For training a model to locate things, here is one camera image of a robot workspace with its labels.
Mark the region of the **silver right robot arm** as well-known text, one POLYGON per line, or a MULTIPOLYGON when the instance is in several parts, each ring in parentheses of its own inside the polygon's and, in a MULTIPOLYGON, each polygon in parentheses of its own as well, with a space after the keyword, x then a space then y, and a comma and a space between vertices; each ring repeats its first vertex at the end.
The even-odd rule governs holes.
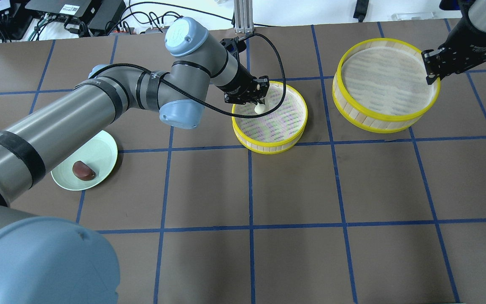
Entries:
POLYGON ((486 0, 459 0, 462 17, 436 50, 421 52, 427 85, 486 63, 486 0))

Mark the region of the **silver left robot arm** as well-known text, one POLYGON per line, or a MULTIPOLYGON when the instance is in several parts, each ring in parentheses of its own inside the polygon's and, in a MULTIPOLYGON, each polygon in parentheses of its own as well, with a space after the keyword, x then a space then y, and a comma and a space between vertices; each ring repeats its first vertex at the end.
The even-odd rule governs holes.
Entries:
POLYGON ((169 72, 135 64, 95 67, 68 95, 0 130, 0 304, 115 304, 120 266, 113 246, 73 221, 10 208, 56 166, 131 108, 194 129, 210 84, 232 104, 261 104, 267 76, 239 61, 243 38, 216 41, 190 17, 165 35, 169 72))

